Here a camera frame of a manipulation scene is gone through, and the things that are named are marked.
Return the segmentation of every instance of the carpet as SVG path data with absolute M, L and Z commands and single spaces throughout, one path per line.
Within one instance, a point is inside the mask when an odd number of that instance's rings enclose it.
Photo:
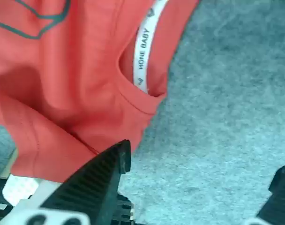
M 285 165 L 285 0 L 202 0 L 120 191 L 147 225 L 238 225 Z

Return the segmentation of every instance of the white neck tape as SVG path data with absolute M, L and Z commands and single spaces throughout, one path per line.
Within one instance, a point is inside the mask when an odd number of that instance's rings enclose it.
M 141 23 L 135 43 L 133 60 L 133 83 L 148 93 L 147 68 L 157 23 L 168 0 L 155 0 L 147 17 Z

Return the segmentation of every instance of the gray carpet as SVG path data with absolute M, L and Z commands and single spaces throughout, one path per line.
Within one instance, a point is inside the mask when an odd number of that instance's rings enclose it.
M 15 144 L 6 129 L 0 126 L 0 175 L 7 165 Z
M 147 225 L 238 225 L 285 165 L 285 0 L 203 0 L 121 193 Z

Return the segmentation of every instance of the t-shirt sleeve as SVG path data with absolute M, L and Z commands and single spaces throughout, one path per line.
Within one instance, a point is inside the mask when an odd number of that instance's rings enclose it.
M 63 182 L 95 156 L 39 112 L 2 93 L 0 124 L 6 127 L 18 149 L 13 175 Z

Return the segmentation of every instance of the red t-shirt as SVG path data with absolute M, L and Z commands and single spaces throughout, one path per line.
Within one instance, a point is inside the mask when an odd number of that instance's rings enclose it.
M 153 0 L 0 0 L 0 124 L 17 176 L 63 182 L 129 139 L 134 150 L 166 96 L 167 70 L 197 0 L 169 0 L 134 85 L 135 40 Z

